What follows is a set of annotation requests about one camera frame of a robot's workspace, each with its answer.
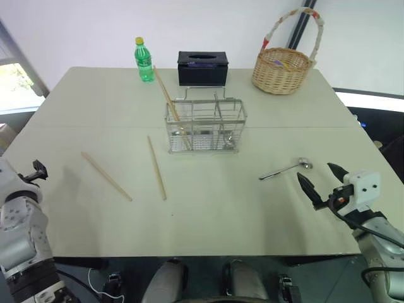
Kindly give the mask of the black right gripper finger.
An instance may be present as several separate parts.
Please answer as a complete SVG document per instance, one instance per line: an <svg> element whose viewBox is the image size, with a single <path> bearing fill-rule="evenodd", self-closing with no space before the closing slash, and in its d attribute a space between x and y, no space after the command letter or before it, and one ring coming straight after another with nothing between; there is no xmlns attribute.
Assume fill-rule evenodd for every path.
<svg viewBox="0 0 404 303"><path fill-rule="evenodd" d="M330 168L333 175L343 184L344 177L348 174L348 171L346 171L343 167L335 163L328 162L327 165Z"/></svg>
<svg viewBox="0 0 404 303"><path fill-rule="evenodd" d="M320 195L317 193L317 191L314 188L314 184L307 177L305 177L303 174L298 172L297 179L298 179L301 189L306 194L306 196L310 199L310 201L312 202L313 208L315 210L320 210L320 209L328 207L327 202L325 202L321 199Z"/></svg>

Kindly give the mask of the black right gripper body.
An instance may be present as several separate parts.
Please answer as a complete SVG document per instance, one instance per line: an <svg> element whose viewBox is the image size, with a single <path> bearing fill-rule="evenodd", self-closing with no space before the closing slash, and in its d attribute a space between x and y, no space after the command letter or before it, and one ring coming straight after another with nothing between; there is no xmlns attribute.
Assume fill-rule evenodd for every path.
<svg viewBox="0 0 404 303"><path fill-rule="evenodd" d="M347 206L350 197L354 194L353 185L342 185L334 188L331 194L328 195L328 199L320 204L320 209L328 208L333 213L341 210L343 207Z"/></svg>

